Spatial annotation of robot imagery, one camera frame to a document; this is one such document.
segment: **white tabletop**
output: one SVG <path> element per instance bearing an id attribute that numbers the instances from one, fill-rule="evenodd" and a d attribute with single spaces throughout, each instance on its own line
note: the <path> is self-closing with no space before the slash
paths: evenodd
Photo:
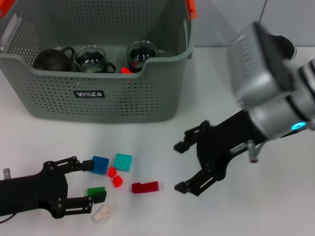
<path id="1" fill-rule="evenodd" d="M 298 48 L 294 63 L 303 65 L 313 58 L 315 48 Z M 116 153 L 125 153 L 133 156 L 133 163 L 130 172 L 120 172 L 124 184 L 118 189 L 105 176 L 89 172 L 66 175 L 69 197 L 82 197 L 87 188 L 106 187 L 106 203 L 115 210 L 104 224 L 92 221 L 91 214 L 56 220 L 48 211 L 37 209 L 19 213 L 1 224 L 0 234 L 314 234 L 315 133 L 309 131 L 268 142 L 257 164 L 249 163 L 247 153 L 234 158 L 226 178 L 199 197 L 174 190 L 175 184 L 200 170 L 195 147 L 183 155 L 173 150 L 184 131 L 206 119 L 213 125 L 218 124 L 240 110 L 230 94 L 227 71 L 225 48 L 195 48 L 193 59 L 187 61 L 176 116 L 166 122 L 148 124 L 93 124 L 34 118 L 1 74 L 1 170 L 9 167 L 12 177 L 33 175 L 42 169 L 45 161 L 73 155 L 80 161 L 93 155 L 112 160 Z M 163 183 L 163 189 L 143 195 L 129 193 L 130 184 L 149 181 Z M 94 205 L 92 213 L 101 206 Z"/>

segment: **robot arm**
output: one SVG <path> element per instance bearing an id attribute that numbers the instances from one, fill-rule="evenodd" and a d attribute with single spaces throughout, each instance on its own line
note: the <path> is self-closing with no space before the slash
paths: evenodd
<path id="1" fill-rule="evenodd" d="M 71 157 L 61 161 L 48 161 L 36 175 L 6 178 L 0 181 L 0 216 L 38 208 L 48 210 L 58 219 L 65 215 L 91 213 L 93 203 L 105 201 L 106 192 L 82 198 L 67 198 L 68 184 L 65 174 L 89 171 L 94 161 L 80 161 Z"/>
<path id="2" fill-rule="evenodd" d="M 201 170 L 175 189 L 199 196 L 225 178 L 232 158 L 249 150 L 251 161 L 262 145 L 312 127 L 315 119 L 315 61 L 294 69 L 283 61 L 270 35 L 251 24 L 228 48 L 231 85 L 243 108 L 217 126 L 204 121 L 185 132 L 174 149 L 197 144 Z"/>

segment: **blue block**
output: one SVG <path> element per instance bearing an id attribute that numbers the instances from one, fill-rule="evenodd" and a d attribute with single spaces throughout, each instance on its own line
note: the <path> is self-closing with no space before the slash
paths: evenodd
<path id="1" fill-rule="evenodd" d="M 104 175 L 106 174 L 109 160 L 104 157 L 93 156 L 94 169 L 90 172 L 94 174 Z"/>
<path id="2" fill-rule="evenodd" d="M 119 171 L 129 171 L 131 167 L 132 156 L 125 154 L 116 154 L 114 167 Z"/>

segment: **gray wall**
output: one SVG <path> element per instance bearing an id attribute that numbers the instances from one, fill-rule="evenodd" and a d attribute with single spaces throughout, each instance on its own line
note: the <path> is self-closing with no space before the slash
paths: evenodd
<path id="1" fill-rule="evenodd" d="M 258 20 L 265 0 L 195 0 L 196 47 L 227 46 L 243 28 Z M 268 0 L 262 24 L 297 46 L 315 46 L 315 0 Z"/>

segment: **gray plastic basket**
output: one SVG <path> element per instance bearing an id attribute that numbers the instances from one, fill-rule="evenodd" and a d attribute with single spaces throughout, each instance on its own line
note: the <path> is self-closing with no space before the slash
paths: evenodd
<path id="1" fill-rule="evenodd" d="M 28 111 L 39 118 L 90 122 L 154 122 L 175 115 L 195 19 L 185 0 L 16 0 L 0 19 L 0 68 Z M 41 71 L 39 52 L 95 44 L 117 70 L 126 48 L 152 41 L 161 55 L 134 74 Z M 104 98 L 76 98 L 102 90 Z"/>

